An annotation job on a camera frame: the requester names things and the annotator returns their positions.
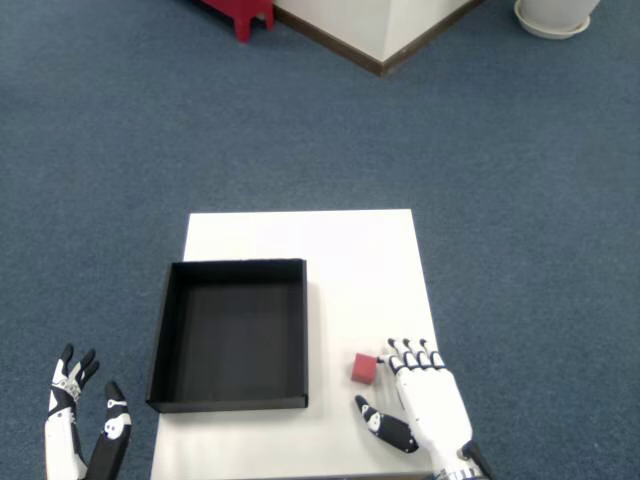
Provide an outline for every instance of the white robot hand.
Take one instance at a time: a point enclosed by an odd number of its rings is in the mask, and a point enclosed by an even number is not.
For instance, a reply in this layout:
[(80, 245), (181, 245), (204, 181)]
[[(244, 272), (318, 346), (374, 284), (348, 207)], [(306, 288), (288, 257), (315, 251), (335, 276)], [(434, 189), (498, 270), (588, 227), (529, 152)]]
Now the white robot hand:
[(389, 339), (388, 343), (395, 354), (378, 361), (387, 363), (395, 376), (408, 424), (379, 413), (358, 396), (356, 403), (369, 430), (406, 453), (423, 447), (441, 478), (448, 478), (448, 472), (459, 472), (459, 478), (494, 478), (472, 441), (467, 410), (440, 353), (429, 351), (424, 340)]
[(76, 428), (76, 407), (84, 386), (98, 370), (95, 351), (90, 350), (71, 370), (73, 346), (60, 355), (51, 382), (49, 415), (45, 423), (48, 480), (113, 480), (118, 475), (131, 432), (127, 402), (115, 384), (105, 388), (107, 419), (98, 437), (89, 466), (85, 464)]

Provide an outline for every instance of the red block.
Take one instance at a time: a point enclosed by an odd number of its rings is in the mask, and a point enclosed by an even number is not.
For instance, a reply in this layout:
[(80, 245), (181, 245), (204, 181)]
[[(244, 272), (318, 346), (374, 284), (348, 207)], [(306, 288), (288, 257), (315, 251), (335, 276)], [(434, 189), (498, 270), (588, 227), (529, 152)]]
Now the red block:
[(366, 383), (370, 385), (376, 378), (376, 357), (356, 353), (356, 359), (353, 362), (353, 371), (351, 372), (351, 380), (354, 382)]

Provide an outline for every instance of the black box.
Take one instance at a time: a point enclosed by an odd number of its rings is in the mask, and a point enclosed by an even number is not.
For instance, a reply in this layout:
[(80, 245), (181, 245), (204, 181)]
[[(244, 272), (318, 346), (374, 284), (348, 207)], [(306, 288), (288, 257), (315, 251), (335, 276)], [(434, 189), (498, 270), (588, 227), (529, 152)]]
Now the black box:
[(304, 408), (306, 262), (173, 263), (147, 403), (158, 412)]

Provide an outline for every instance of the red stool leg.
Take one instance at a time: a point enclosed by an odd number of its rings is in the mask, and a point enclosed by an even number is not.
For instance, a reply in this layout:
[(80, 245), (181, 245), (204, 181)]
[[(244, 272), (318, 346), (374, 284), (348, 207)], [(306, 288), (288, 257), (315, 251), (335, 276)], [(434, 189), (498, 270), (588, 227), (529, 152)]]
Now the red stool leg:
[(273, 5), (269, 5), (266, 12), (264, 12), (264, 21), (267, 24), (267, 28), (271, 30), (273, 28)]
[(236, 38), (239, 42), (247, 43), (251, 36), (251, 20), (235, 18), (233, 28), (236, 31)]

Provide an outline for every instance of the white tabletop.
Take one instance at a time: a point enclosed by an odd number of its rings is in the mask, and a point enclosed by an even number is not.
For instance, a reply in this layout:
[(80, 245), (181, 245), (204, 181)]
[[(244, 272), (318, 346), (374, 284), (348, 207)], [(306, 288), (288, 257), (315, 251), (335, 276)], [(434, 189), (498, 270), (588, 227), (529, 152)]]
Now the white tabletop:
[(435, 343), (410, 210), (192, 214), (185, 261), (307, 260), (309, 407), (162, 414), (152, 480), (327, 477), (430, 471), (371, 435), (353, 397), (403, 417), (388, 371), (350, 379), (356, 352), (390, 336)]

